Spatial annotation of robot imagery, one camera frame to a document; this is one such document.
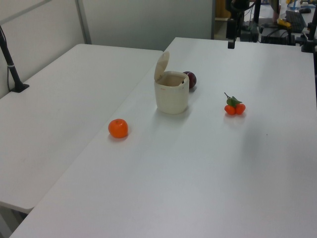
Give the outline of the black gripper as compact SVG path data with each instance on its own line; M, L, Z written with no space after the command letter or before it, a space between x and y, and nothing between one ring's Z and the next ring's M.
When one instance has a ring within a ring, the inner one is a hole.
M228 49L235 48L235 40L240 37L241 32L241 20L228 19L226 26L226 38L228 39Z

